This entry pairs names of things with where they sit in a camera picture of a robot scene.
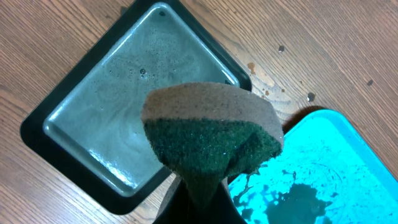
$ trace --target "dirt speck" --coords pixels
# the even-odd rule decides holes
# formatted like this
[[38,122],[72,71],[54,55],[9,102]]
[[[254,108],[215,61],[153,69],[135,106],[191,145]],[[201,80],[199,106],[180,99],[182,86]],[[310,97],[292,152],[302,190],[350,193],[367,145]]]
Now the dirt speck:
[[279,48],[278,48],[278,52],[279,52],[279,53],[282,53],[282,52],[284,52],[284,51],[285,51],[285,46],[280,45]]
[[254,71],[254,66],[256,66],[256,65],[253,62],[248,63],[248,68],[250,69],[250,71],[253,75],[256,74],[256,72]]
[[373,80],[369,80],[367,83],[368,86],[371,86],[372,84],[373,84]]

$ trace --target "wood grain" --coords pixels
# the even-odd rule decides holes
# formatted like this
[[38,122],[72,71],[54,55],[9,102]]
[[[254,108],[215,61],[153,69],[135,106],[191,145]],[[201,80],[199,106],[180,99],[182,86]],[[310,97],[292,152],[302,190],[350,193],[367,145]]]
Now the wood grain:
[[[317,106],[338,110],[398,177],[396,0],[182,2],[286,126]],[[174,177],[131,214],[115,216],[19,136],[22,120],[131,3],[0,1],[0,223],[152,223]]]

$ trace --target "dark gray tray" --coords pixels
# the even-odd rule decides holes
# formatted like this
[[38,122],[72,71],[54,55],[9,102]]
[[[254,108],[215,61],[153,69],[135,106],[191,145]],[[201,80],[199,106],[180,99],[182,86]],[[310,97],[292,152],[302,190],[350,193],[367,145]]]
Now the dark gray tray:
[[151,90],[248,76],[178,1],[136,1],[21,125],[24,142],[113,213],[168,175],[140,112]]

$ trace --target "scrub sponge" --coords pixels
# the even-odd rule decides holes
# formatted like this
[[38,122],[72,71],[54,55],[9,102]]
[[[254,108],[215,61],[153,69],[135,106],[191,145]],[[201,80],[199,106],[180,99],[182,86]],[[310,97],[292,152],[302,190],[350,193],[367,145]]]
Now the scrub sponge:
[[181,176],[199,210],[225,177],[251,174],[282,151],[272,105],[235,86],[187,83],[153,91],[141,120],[159,161]]

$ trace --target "turquoise tray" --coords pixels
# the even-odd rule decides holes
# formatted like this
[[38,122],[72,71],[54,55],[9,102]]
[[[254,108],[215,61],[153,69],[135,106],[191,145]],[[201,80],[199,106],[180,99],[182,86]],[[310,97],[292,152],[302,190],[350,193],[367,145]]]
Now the turquoise tray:
[[229,190],[248,223],[398,223],[398,182],[331,110],[306,116],[285,135],[279,157]]

